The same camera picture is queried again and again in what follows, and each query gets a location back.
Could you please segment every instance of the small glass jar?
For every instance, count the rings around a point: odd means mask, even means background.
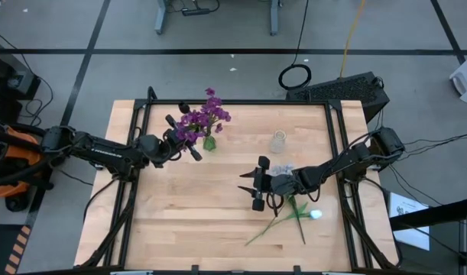
[[[280,154],[284,152],[284,148],[286,147],[286,132],[282,130],[277,130],[274,132],[274,136],[272,137],[271,141],[271,152]]]

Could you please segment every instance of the wooden tabletop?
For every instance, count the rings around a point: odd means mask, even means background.
[[[115,101],[105,138],[125,143],[131,120],[133,101]],[[360,102],[342,102],[349,141],[367,132]],[[313,166],[332,158],[326,117],[322,106],[314,105],[225,105],[232,121],[215,135],[218,148],[196,149],[203,160],[196,162],[189,153],[163,169],[153,166],[141,171],[128,246],[127,269],[290,271],[300,265],[304,271],[350,271],[339,194],[335,177],[322,185],[318,202],[297,196],[298,204],[319,209],[319,220],[303,220],[306,244],[297,223],[290,220],[272,228],[250,245],[245,243],[262,231],[273,217],[251,210],[251,198],[237,186],[252,186],[252,179],[238,177],[257,166],[258,157],[270,158],[271,166],[292,163],[296,168]],[[152,105],[147,134],[162,133],[169,128],[165,115],[176,120],[180,112],[175,105]],[[338,142],[338,123],[332,113]],[[273,133],[286,132],[286,149],[282,154],[269,151]],[[377,173],[368,177],[379,182]],[[92,194],[110,180],[100,171]],[[109,230],[117,183],[99,195],[89,207],[76,255],[81,264],[99,246]],[[359,187],[368,234],[392,263],[397,262],[394,239],[381,191],[370,183]],[[281,217],[290,214],[284,210]],[[355,236],[358,262],[363,266],[360,240]],[[113,263],[121,237],[117,237]]]

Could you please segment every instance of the yellow cable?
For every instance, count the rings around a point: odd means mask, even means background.
[[[365,0],[361,0],[361,5],[358,7],[357,16],[355,17],[354,23],[350,27],[349,37],[347,37],[347,43],[345,43],[345,50],[343,51],[342,68],[340,68],[340,78],[342,78],[343,70],[345,69],[345,62],[347,60],[347,50],[349,50],[350,39],[354,33],[355,27],[357,27],[358,18],[361,17],[362,9],[364,8]]]

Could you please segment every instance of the gray floor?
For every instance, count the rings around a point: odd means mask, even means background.
[[[213,14],[183,17],[168,14],[164,34],[153,31],[157,5],[151,0],[111,0],[96,48],[295,48],[304,1],[284,1],[280,30],[269,36],[269,4],[252,0],[220,0]],[[103,0],[66,2],[18,1],[0,7],[0,33],[20,48],[87,48]],[[214,1],[199,0],[205,7]],[[440,0],[443,12],[462,49],[467,49],[467,0]],[[310,2],[302,48],[342,49],[359,2],[319,0]],[[368,0],[352,38],[351,48],[384,50],[451,50],[451,45],[427,0]],[[57,125],[72,91],[82,55],[27,55],[33,70],[55,91],[54,101],[42,114],[43,126]],[[153,86],[161,99],[197,99],[214,87],[225,99],[282,99],[277,84],[279,72],[292,55],[93,55],[83,80],[70,125],[103,136],[116,99],[144,98]],[[312,83],[338,77],[342,56],[298,57],[313,71]],[[446,56],[349,56],[345,75],[373,71],[381,76],[391,103],[384,111],[384,125],[394,128],[404,141],[417,138],[447,138],[467,133],[467,104],[461,102],[448,77],[459,63]],[[287,76],[289,83],[302,78]],[[47,101],[41,85],[37,98]],[[442,203],[467,198],[467,140],[439,147],[395,164],[407,181]],[[63,169],[92,182],[94,169],[81,160],[69,160]],[[390,171],[381,173],[383,186],[407,196]],[[59,173],[55,189],[47,192],[19,272],[69,268],[79,242],[83,208],[90,188]],[[435,205],[418,192],[422,202]],[[0,223],[23,223],[26,213],[5,210],[0,200]],[[432,228],[444,238],[454,225]],[[455,238],[444,240],[456,248]],[[439,259],[433,266],[455,273],[455,258],[437,244],[433,253],[404,247],[420,265]]]

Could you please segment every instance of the table leg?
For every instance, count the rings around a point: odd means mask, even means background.
[[[157,11],[157,20],[155,21],[155,31],[157,34],[162,34],[164,29],[164,21],[165,21],[165,8],[166,0],[157,0],[158,3],[158,11]]]
[[[271,36],[277,34],[278,27],[279,0],[271,0]]]

